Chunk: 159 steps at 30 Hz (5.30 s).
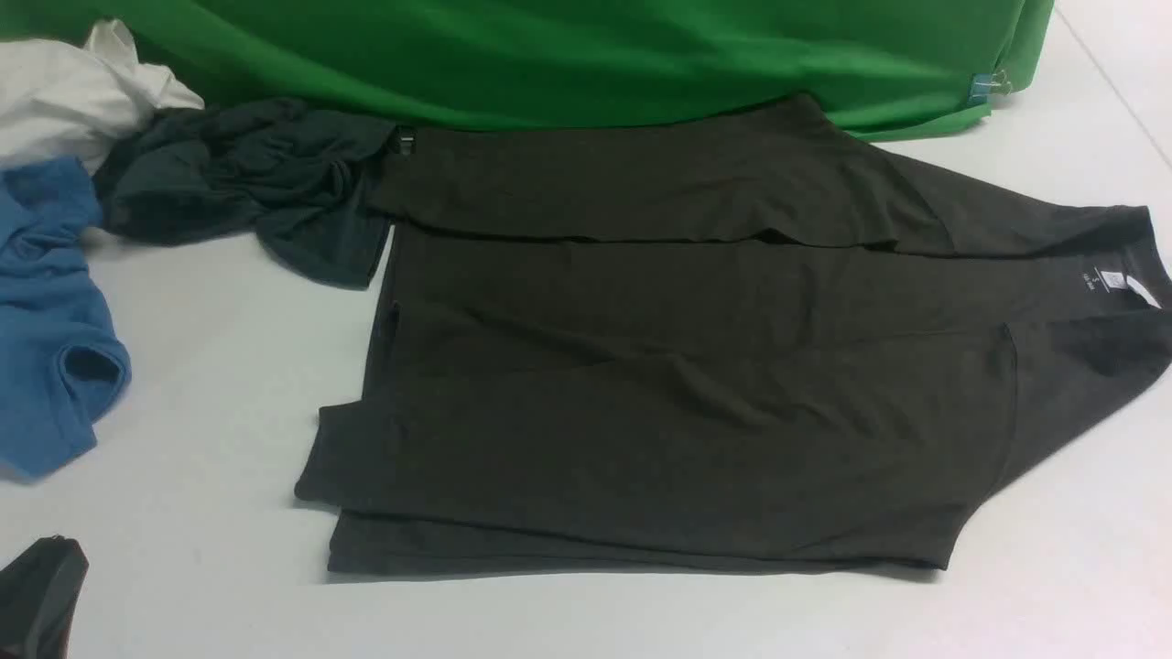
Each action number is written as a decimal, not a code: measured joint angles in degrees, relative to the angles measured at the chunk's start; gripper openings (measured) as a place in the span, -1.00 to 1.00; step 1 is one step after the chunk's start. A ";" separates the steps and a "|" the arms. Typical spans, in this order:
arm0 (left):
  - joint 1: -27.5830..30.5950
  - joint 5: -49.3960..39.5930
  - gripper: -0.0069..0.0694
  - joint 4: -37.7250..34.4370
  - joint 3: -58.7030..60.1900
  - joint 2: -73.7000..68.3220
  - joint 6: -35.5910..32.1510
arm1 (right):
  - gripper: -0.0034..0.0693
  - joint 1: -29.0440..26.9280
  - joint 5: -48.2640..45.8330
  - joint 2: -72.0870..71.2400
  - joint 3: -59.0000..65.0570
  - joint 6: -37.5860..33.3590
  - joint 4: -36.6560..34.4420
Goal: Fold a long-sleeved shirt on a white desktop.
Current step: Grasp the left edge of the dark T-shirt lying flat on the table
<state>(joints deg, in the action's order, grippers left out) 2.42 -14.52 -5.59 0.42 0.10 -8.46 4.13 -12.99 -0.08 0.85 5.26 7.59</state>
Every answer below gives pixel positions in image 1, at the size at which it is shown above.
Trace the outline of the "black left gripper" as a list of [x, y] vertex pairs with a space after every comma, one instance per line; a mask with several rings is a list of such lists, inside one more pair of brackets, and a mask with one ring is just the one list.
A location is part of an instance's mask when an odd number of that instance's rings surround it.
[[64, 658], [89, 562], [76, 539], [50, 535], [1, 571], [1, 655]]

